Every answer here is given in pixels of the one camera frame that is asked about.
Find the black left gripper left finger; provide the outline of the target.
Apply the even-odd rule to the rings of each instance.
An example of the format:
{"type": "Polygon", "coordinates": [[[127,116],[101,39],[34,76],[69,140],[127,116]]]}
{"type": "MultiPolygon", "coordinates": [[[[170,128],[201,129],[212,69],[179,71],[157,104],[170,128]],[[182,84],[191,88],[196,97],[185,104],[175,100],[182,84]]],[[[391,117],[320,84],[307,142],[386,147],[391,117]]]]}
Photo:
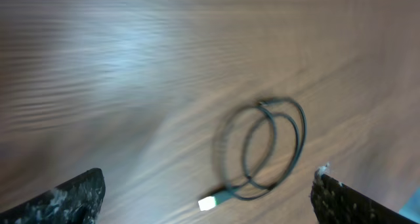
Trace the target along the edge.
{"type": "Polygon", "coordinates": [[[106,193],[102,170],[90,169],[31,200],[1,213],[8,224],[91,224],[106,193]]]}

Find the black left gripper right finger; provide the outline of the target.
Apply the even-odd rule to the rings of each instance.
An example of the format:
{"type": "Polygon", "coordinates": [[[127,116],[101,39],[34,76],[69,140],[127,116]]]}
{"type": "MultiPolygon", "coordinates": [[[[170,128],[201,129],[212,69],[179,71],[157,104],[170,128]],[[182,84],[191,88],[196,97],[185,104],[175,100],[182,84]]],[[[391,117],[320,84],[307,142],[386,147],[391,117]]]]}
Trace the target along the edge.
{"type": "Polygon", "coordinates": [[[319,224],[416,224],[330,177],[326,166],[314,172],[310,201],[319,224]]]}

